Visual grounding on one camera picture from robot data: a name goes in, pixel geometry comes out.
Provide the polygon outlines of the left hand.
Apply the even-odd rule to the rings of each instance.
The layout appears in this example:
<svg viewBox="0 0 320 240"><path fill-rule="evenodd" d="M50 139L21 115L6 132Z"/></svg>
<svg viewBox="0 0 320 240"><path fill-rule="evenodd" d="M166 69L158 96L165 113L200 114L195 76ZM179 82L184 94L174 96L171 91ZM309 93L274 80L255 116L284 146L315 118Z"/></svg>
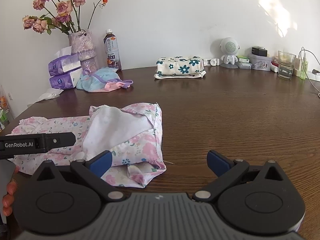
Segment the left hand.
<svg viewBox="0 0 320 240"><path fill-rule="evenodd" d="M8 217L12 214L12 205L14 203L14 194L18 189L17 181L12 178L11 181L7 184L7 194L2 199L3 204L3 215Z"/></svg>

